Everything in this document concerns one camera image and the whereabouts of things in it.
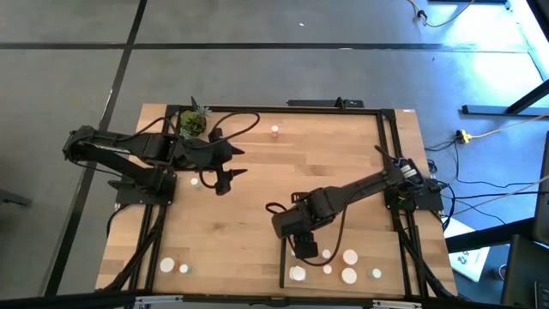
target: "concrete floor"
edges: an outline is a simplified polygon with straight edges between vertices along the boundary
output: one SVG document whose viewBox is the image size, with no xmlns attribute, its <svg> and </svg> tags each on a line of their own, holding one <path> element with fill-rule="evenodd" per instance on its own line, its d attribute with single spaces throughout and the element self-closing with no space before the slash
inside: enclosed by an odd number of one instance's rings
<svg viewBox="0 0 549 309">
<path fill-rule="evenodd" d="M 3 0 L 0 43 L 125 42 L 138 3 Z M 432 22 L 456 11 L 455 5 L 418 3 Z M 425 145 L 445 141 L 457 129 L 482 133 L 516 121 L 463 117 L 457 111 L 463 104 L 508 105 L 541 83 L 516 14 L 501 5 L 475 4 L 456 22 L 436 29 L 414 25 L 412 16 L 405 0 L 151 0 L 137 42 L 444 43 L 522 52 L 133 51 L 110 130 L 133 131 L 143 103 L 188 104 L 191 95 L 205 105 L 283 106 L 290 99 L 341 95 L 372 108 L 413 108 Z M 11 133 L 0 136 L 0 187 L 33 199 L 28 208 L 0 206 L 2 299 L 42 293 L 81 174 L 63 161 L 61 148 L 69 130 L 100 121 L 121 54 L 0 51 L 0 129 Z M 537 104 L 548 105 L 549 100 Z M 547 130 L 547 122 L 540 121 L 462 147 L 461 178 L 498 184 L 538 179 Z M 453 179 L 451 149 L 429 157 L 439 167 L 439 179 Z M 115 196 L 109 178 L 94 176 L 62 294 L 94 288 Z M 460 196 L 498 191 L 485 185 L 453 187 Z M 481 209 L 510 222 L 531 216 L 534 200 L 509 197 Z M 477 229 L 500 224 L 474 211 L 458 218 Z"/>
</svg>

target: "potted plant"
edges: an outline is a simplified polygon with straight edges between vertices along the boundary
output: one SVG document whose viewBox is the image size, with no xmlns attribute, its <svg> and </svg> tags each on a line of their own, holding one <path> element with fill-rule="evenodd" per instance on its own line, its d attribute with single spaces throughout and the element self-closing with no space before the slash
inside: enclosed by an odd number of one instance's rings
<svg viewBox="0 0 549 309">
<path fill-rule="evenodd" d="M 211 111 L 206 106 L 199 106 L 193 97 L 190 97 L 193 110 L 184 111 L 181 114 L 181 131 L 179 135 L 184 138 L 200 136 L 206 130 L 206 117 Z"/>
</svg>

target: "wooden table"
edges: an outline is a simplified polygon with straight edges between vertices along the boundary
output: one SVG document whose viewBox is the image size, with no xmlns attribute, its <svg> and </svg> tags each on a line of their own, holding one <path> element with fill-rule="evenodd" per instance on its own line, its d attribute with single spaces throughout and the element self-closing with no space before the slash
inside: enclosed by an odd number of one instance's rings
<svg viewBox="0 0 549 309">
<path fill-rule="evenodd" d="M 141 129 L 163 116 L 166 105 L 146 104 L 137 125 Z M 401 147 L 406 157 L 415 160 L 428 175 L 425 152 L 415 111 L 395 111 Z M 214 112 L 208 119 L 212 126 L 225 113 Z M 404 295 L 401 259 L 397 233 L 393 231 L 383 194 L 376 194 L 349 207 L 341 249 L 354 249 L 359 254 L 359 281 L 341 290 L 337 272 L 330 280 L 318 275 L 321 270 L 307 268 L 308 280 L 290 282 L 279 288 L 281 241 L 276 238 L 264 205 L 279 202 L 290 206 L 290 195 L 328 185 L 345 185 L 383 169 L 381 155 L 374 149 L 379 143 L 375 117 L 367 115 L 262 113 L 261 122 L 250 132 L 237 136 L 231 143 L 246 154 L 233 157 L 228 168 L 249 171 L 232 182 L 232 190 L 218 197 L 213 190 L 196 189 L 190 179 L 194 173 L 178 173 L 176 196 L 168 208 L 160 247 L 159 261 L 170 257 L 188 264 L 192 271 L 156 271 L 155 293 L 269 295 L 304 297 L 372 298 Z M 227 136 L 253 122 L 250 115 L 230 118 L 222 124 Z M 273 138 L 272 125 L 280 127 Z M 385 125 L 389 145 L 389 124 Z M 150 128 L 161 131 L 161 124 Z M 214 182 L 213 174 L 205 174 Z M 112 222 L 105 255 L 100 267 L 97 288 L 112 281 L 128 262 L 136 248 L 143 207 L 129 207 Z M 438 279 L 456 293 L 448 252 L 440 222 L 428 211 L 416 211 L 415 220 L 424 260 Z M 339 218 L 315 232 L 319 248 L 333 250 Z M 287 257 L 287 269 L 300 264 Z M 418 293 L 413 263 L 408 259 L 412 288 Z M 148 266 L 145 257 L 138 287 L 144 285 Z M 368 280 L 366 270 L 379 268 L 383 277 Z"/>
</svg>

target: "green plant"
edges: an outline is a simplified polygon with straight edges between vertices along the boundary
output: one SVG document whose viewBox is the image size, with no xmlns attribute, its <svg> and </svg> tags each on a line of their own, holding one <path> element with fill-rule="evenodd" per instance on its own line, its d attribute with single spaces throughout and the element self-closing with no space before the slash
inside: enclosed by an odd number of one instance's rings
<svg viewBox="0 0 549 309">
<path fill-rule="evenodd" d="M 181 114 L 181 131 L 185 138 L 197 137 L 206 130 L 206 117 L 211 111 L 206 106 L 196 106 L 195 111 L 184 111 Z"/>
</svg>

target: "wooden tabletop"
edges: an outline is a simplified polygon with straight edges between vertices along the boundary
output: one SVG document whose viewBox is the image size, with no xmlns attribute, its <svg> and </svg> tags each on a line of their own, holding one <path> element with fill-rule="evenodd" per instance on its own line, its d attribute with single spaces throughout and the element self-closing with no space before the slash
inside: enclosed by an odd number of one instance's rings
<svg viewBox="0 0 549 309">
<path fill-rule="evenodd" d="M 141 129 L 163 116 L 166 105 L 146 104 L 137 125 Z M 413 110 L 395 111 L 406 157 L 413 158 L 419 169 L 428 169 Z M 208 129 L 225 113 L 214 112 Z M 228 119 L 221 125 L 225 136 L 254 121 L 250 115 Z M 270 128 L 280 127 L 274 138 Z M 390 144 L 389 124 L 385 124 Z M 161 124 L 150 128 L 160 132 Z M 232 190 L 218 197 L 210 189 L 190 184 L 194 173 L 178 173 L 176 196 L 168 208 L 160 246 L 159 261 L 173 258 L 176 267 L 188 264 L 186 275 L 176 271 L 156 271 L 154 292 L 178 294 L 322 296 L 322 297 L 399 297 L 404 295 L 401 258 L 396 232 L 393 231 L 383 194 L 354 203 L 347 211 L 341 249 L 359 254 L 355 270 L 357 283 L 349 286 L 339 280 L 342 263 L 336 259 L 331 275 L 305 267 L 305 282 L 286 278 L 279 288 L 281 241 L 271 226 L 271 214 L 264 206 L 278 202 L 290 207 L 290 195 L 317 187 L 345 185 L 383 169 L 381 155 L 374 149 L 379 143 L 375 117 L 369 115 L 262 113 L 260 123 L 237 136 L 231 143 L 246 152 L 233 157 L 229 168 L 247 168 L 248 172 L 232 182 Z M 213 174 L 205 174 L 210 184 Z M 111 234 L 100 267 L 97 288 L 110 283 L 135 251 L 142 222 L 143 207 L 129 207 L 112 222 Z M 315 232 L 319 249 L 333 251 L 339 218 Z M 428 211 L 416 211 L 415 220 L 424 260 L 442 284 L 456 293 L 448 252 L 440 222 Z M 302 265 L 287 252 L 287 270 Z M 408 258 L 413 292 L 418 293 L 413 263 Z M 148 257 L 142 264 L 144 278 Z M 372 280 L 367 270 L 379 268 L 381 279 Z"/>
</svg>

